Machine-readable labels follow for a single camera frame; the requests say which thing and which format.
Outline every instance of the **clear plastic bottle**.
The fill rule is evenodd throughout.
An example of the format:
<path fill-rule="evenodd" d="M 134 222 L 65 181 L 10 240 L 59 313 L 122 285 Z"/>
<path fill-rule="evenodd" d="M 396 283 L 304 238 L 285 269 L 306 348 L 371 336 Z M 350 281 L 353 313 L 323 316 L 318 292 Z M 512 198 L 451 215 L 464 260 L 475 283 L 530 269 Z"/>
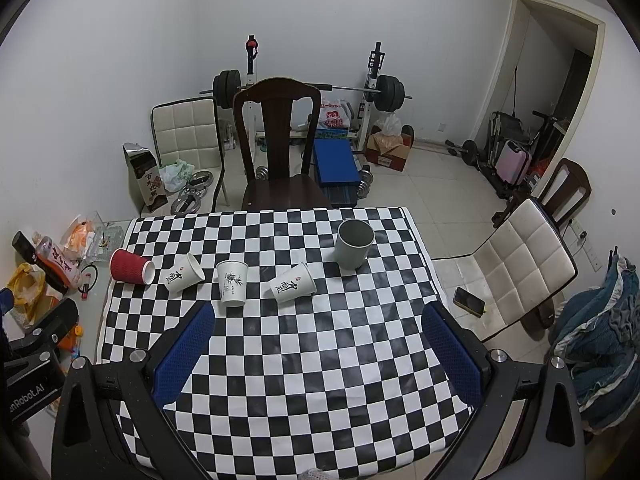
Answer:
<path fill-rule="evenodd" d="M 35 233 L 33 241 L 38 244 L 36 247 L 38 257 L 65 282 L 66 286 L 73 288 L 82 286 L 82 272 L 75 264 L 64 257 L 62 250 L 53 243 L 51 238 Z"/>

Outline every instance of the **cup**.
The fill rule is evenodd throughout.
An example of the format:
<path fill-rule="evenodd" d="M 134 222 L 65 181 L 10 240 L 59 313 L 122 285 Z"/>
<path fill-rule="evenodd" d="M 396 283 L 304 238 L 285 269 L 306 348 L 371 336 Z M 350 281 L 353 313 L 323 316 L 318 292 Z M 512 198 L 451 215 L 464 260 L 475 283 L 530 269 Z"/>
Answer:
<path fill-rule="evenodd" d="M 169 292 L 180 292 L 202 280 L 204 280 L 202 267 L 193 254 L 188 253 L 178 258 L 162 282 Z"/>
<path fill-rule="evenodd" d="M 142 256 L 116 249 L 109 260 L 109 271 L 117 282 L 151 285 L 156 275 L 156 266 Z"/>
<path fill-rule="evenodd" d="M 317 290 L 316 282 L 305 264 L 297 264 L 284 274 L 276 276 L 269 282 L 269 288 L 278 304 L 295 300 L 301 296 L 310 296 L 315 294 Z"/>
<path fill-rule="evenodd" d="M 335 261 L 343 269 L 355 270 L 364 263 L 376 235 L 363 220 L 349 218 L 338 226 L 335 239 Z"/>
<path fill-rule="evenodd" d="M 225 260 L 216 265 L 220 301 L 224 306 L 243 306 L 246 301 L 246 274 L 249 266 L 244 262 Z"/>

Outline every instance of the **phone screen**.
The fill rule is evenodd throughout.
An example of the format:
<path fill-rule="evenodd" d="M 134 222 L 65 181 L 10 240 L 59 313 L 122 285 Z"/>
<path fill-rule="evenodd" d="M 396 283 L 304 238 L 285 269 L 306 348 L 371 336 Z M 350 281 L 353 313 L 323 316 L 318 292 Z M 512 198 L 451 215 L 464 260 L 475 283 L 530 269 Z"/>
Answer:
<path fill-rule="evenodd" d="M 484 314 L 484 301 L 467 292 L 464 288 L 458 287 L 456 289 L 456 293 L 453 295 L 453 303 L 476 317 L 481 317 Z"/>

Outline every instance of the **pink suitcase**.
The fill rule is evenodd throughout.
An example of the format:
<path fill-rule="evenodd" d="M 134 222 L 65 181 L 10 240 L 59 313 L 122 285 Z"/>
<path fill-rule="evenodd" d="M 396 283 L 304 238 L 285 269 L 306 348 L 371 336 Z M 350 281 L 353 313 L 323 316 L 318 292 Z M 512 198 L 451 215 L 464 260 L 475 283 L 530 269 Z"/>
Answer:
<path fill-rule="evenodd" d="M 506 184 L 517 186 L 527 175 L 530 163 L 531 155 L 529 152 L 509 140 L 500 152 L 495 172 Z"/>

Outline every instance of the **barbell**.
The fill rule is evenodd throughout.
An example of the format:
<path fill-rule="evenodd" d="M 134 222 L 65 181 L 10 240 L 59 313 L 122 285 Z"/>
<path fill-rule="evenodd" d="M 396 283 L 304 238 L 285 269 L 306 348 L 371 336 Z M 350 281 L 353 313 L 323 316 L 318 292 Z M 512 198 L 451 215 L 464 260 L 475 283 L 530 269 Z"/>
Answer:
<path fill-rule="evenodd" d="M 405 99 L 413 99 L 410 95 L 404 94 L 404 85 L 397 77 L 391 75 L 379 75 L 375 88 L 354 88 L 351 86 L 334 86 L 321 83 L 307 83 L 315 86 L 320 91 L 331 90 L 351 90 L 354 92 L 366 92 L 374 94 L 373 103 L 381 112 L 395 112 L 402 106 Z M 234 96 L 241 90 L 247 88 L 242 86 L 239 70 L 223 70 L 213 78 L 211 90 L 200 92 L 203 94 L 213 94 L 216 102 L 221 108 L 231 108 Z"/>

